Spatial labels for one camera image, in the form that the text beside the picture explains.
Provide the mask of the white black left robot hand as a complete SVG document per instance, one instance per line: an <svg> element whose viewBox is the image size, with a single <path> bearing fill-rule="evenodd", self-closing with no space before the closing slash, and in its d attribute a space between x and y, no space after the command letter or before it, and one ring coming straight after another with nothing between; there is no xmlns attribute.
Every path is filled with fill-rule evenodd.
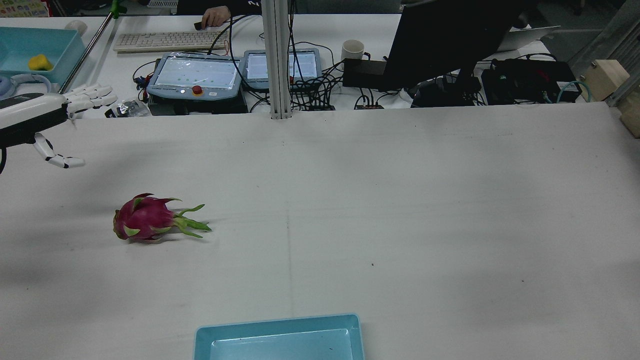
<svg viewBox="0 0 640 360"><path fill-rule="evenodd" d="M109 107L117 100L111 86L98 83L82 85L63 94L31 92L1 100L0 169L5 168L7 148L23 144L32 144L49 164L63 169L84 166L82 158L56 153L41 132L61 125L79 112Z"/></svg>

